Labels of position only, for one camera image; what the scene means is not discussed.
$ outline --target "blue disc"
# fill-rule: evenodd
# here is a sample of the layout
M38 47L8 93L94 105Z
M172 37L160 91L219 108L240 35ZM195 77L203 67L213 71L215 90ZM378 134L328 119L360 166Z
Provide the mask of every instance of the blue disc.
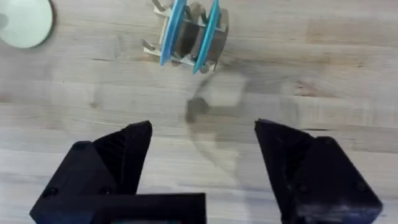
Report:
M195 66L193 66L193 74L195 74L206 62L207 53L210 49L211 41L213 40L213 36L216 31L219 15L220 6L218 5L218 0L214 0L210 9L209 20L206 25L205 34L203 35L202 41L200 43L198 58L195 62Z
M177 41L178 33L181 28L181 23L184 18L184 8L187 0L176 0L174 3L169 22L167 23L166 32L162 44L162 53L160 54L160 65L170 59L175 42Z

